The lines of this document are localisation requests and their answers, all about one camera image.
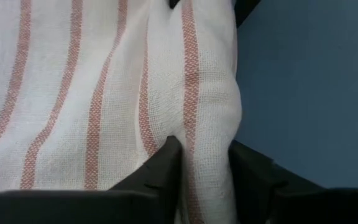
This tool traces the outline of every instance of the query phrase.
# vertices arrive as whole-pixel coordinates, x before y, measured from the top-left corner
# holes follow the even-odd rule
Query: striped fabric
[[[178,223],[235,223],[231,0],[0,0],[0,191],[106,190],[175,135]]]

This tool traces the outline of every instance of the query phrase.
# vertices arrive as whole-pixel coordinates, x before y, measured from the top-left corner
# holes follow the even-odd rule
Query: woven texture
[[[0,191],[106,190],[175,135],[178,223],[235,223],[230,0],[0,0]]]

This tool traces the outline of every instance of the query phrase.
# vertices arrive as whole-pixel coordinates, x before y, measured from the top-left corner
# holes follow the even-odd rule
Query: blue wall
[[[358,1],[262,0],[238,40],[237,140],[323,187],[358,187]]]

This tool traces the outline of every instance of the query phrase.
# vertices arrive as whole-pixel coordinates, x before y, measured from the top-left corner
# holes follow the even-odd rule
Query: white fabric
[[[0,0],[0,191],[106,190],[175,135],[177,220],[235,223],[235,36],[230,0]]]

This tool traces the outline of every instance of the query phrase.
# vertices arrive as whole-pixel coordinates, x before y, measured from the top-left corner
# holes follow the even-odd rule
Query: black object
[[[358,189],[324,189],[237,141],[229,160],[241,223],[358,223]]]
[[[234,5],[237,28],[241,26],[241,24],[254,10],[254,8],[256,7],[256,5],[258,5],[259,2],[260,0],[237,0],[236,4]]]
[[[107,191],[0,193],[0,223],[173,223],[181,179],[181,144],[165,145]]]
[[[173,9],[177,4],[179,0],[169,0],[169,7]]]

